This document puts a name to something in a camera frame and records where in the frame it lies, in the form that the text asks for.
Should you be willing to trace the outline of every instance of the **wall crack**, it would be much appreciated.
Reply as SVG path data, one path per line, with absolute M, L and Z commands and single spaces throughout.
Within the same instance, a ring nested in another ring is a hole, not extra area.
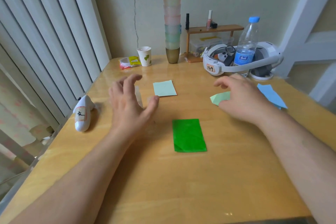
M 137 48 L 139 48 L 139 36 L 137 32 L 137 24 L 135 23 L 135 17 L 137 16 L 137 8 L 135 6 L 135 0 L 134 0 L 134 30 L 136 34 L 136 43 L 137 43 Z

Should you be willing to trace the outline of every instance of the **green paper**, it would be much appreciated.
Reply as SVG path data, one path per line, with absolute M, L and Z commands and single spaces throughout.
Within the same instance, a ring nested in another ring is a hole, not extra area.
M 173 120 L 173 137 L 177 152 L 207 151 L 199 119 Z
M 154 82 L 153 87 L 155 95 L 159 97 L 177 95 L 171 80 L 165 82 Z
M 230 91 L 218 93 L 210 97 L 211 102 L 217 106 L 222 100 L 229 100 L 229 99 L 230 99 Z

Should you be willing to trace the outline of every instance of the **blue bottle cap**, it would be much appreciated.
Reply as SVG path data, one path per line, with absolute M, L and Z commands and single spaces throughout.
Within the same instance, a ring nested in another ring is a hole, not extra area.
M 249 18 L 249 22 L 250 23 L 256 23 L 256 22 L 259 22 L 260 20 L 260 17 L 259 16 L 256 16 L 256 17 L 250 17 Z

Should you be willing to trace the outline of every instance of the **water bottle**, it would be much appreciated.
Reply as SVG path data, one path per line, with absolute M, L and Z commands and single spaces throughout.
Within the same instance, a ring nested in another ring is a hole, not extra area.
M 234 57 L 233 66 L 249 64 L 253 60 L 255 49 L 258 44 L 258 22 L 260 17 L 250 17 L 249 24 L 243 30 L 237 46 L 236 56 Z M 237 72 L 246 77 L 249 70 Z

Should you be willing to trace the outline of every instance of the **hand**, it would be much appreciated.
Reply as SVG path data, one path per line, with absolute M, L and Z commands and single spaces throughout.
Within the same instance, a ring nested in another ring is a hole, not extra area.
M 128 137 L 134 136 L 148 123 L 159 105 L 159 97 L 153 96 L 148 107 L 139 106 L 135 96 L 134 83 L 142 75 L 132 74 L 112 83 L 108 90 L 113 110 L 112 131 L 119 131 Z
M 239 74 L 223 76 L 214 86 L 231 89 L 230 100 L 221 101 L 219 107 L 239 120 L 258 125 L 269 112 L 277 110 L 249 79 Z

